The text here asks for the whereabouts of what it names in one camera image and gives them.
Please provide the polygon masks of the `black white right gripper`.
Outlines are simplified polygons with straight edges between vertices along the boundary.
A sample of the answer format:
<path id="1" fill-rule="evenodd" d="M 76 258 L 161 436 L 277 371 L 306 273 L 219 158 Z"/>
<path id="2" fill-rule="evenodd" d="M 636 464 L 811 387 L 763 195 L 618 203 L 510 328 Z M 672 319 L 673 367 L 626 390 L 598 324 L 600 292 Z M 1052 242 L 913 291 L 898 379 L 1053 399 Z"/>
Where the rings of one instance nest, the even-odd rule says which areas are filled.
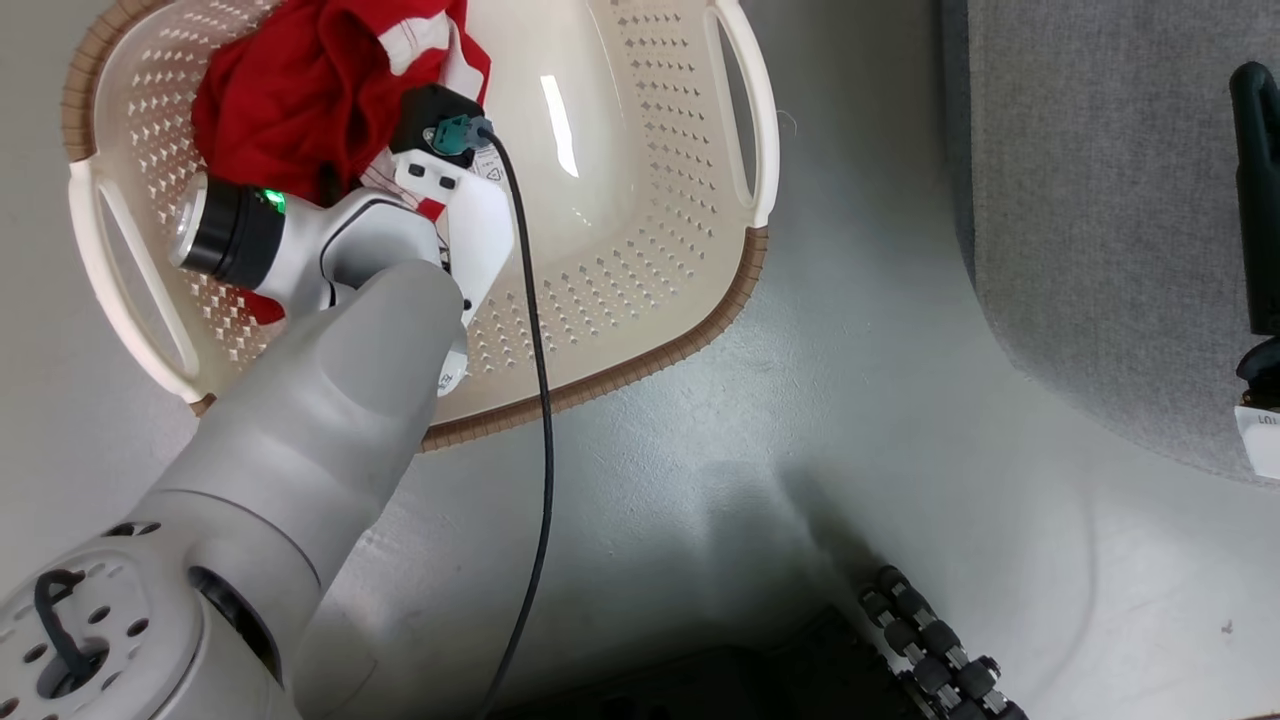
<path id="1" fill-rule="evenodd" d="M 1229 83 L 1236 136 L 1236 193 L 1251 329 L 1274 336 L 1236 365 L 1240 405 L 1279 410 L 1279 90 L 1270 69 L 1248 61 Z"/>

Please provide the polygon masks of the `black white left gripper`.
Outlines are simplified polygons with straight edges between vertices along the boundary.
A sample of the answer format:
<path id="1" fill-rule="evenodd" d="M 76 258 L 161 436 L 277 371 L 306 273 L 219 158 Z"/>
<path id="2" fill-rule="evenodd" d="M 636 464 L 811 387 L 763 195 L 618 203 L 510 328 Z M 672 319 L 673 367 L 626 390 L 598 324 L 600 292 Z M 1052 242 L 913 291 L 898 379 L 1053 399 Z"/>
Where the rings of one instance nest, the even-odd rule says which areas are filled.
<path id="1" fill-rule="evenodd" d="M 364 188 L 320 208 L 221 178 L 186 186 L 169 258 L 182 270 L 271 300 L 289 319 L 335 306 L 398 263 L 442 263 L 433 222 L 397 196 Z"/>

